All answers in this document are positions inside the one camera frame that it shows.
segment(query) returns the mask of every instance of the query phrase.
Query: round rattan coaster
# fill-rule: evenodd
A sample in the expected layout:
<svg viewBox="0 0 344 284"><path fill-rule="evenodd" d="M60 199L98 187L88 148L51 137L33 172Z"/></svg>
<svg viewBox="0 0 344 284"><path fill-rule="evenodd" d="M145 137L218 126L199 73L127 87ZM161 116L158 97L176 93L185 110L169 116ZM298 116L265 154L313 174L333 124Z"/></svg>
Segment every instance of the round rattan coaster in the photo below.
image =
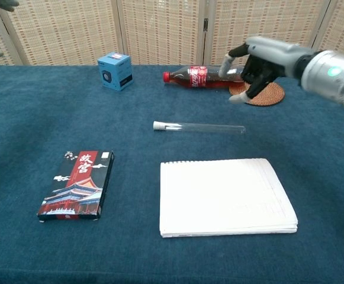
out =
<svg viewBox="0 0 344 284"><path fill-rule="evenodd" d="M249 88L249 84L238 84L237 86L230 87L231 96L238 95L241 92L247 90ZM279 84L272 82L268 86L265 87L264 90L261 91L256 97L251 99L247 104L250 105L260 105L260 106L268 106L268 105L275 105L281 102L285 97L284 89L279 86Z"/></svg>

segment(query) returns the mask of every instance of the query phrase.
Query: table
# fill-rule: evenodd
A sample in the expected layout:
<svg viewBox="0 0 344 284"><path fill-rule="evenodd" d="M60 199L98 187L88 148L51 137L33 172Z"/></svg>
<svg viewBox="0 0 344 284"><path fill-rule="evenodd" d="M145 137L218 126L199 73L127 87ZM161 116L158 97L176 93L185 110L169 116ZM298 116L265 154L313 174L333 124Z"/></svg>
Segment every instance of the table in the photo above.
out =
<svg viewBox="0 0 344 284"><path fill-rule="evenodd" d="M0 283L344 283L344 109L286 78L280 104L232 105L226 89L164 85L177 68L133 66L116 92L96 66L0 66ZM154 120L247 133L154 132ZM102 217L40 223L75 149L115 153ZM273 165L297 233L160 236L160 162L252 157Z"/></svg>

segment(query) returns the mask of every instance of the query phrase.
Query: white paper stack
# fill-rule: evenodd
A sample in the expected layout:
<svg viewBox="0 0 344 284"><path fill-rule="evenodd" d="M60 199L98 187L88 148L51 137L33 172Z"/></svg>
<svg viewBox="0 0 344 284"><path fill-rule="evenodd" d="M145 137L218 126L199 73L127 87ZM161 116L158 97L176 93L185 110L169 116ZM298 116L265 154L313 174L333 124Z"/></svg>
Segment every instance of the white paper stack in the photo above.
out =
<svg viewBox="0 0 344 284"><path fill-rule="evenodd" d="M162 237L294 233L297 224L266 159L160 165Z"/></svg>

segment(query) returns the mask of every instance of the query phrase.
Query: test tube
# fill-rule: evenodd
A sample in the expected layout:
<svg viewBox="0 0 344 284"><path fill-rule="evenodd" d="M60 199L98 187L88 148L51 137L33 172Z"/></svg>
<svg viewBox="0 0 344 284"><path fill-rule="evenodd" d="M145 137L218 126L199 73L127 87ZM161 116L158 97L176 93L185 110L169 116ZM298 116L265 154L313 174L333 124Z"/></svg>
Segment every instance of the test tube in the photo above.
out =
<svg viewBox="0 0 344 284"><path fill-rule="evenodd" d="M200 123L184 123L184 122L153 122L154 130L170 130L170 131L195 131L195 132L211 132L211 133L229 133L244 134L245 127L241 125L221 125L221 124L200 124Z"/></svg>

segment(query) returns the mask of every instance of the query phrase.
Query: book cover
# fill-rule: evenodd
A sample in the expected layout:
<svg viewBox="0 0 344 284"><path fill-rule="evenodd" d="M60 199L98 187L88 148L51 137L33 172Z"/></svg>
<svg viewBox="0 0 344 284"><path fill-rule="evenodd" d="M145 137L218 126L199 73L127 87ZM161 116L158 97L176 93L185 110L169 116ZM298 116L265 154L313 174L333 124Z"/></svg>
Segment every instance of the book cover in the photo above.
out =
<svg viewBox="0 0 344 284"><path fill-rule="evenodd" d="M68 151L37 216L51 219L98 219L114 161L112 151Z"/></svg>

